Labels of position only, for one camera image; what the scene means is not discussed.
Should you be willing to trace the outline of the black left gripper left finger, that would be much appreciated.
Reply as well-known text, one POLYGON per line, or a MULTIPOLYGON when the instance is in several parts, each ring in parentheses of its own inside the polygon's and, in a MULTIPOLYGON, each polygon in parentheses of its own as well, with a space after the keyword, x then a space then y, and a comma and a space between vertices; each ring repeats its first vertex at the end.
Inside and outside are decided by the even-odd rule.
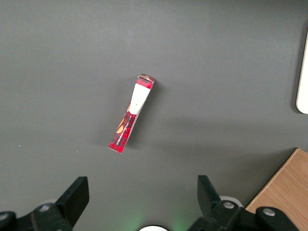
POLYGON ((78 177, 55 203, 45 203, 30 214, 35 231, 71 231, 89 203, 87 177, 78 177))

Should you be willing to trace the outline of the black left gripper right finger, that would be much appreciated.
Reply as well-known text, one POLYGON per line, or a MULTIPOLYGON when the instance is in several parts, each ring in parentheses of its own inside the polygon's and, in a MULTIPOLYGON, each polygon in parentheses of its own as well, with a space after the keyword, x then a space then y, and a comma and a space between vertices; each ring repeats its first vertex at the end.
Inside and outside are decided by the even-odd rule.
POLYGON ((244 231, 240 224, 240 207, 228 200, 221 200, 210 179, 199 175, 197 179, 197 199, 202 212, 190 227, 191 231, 244 231))

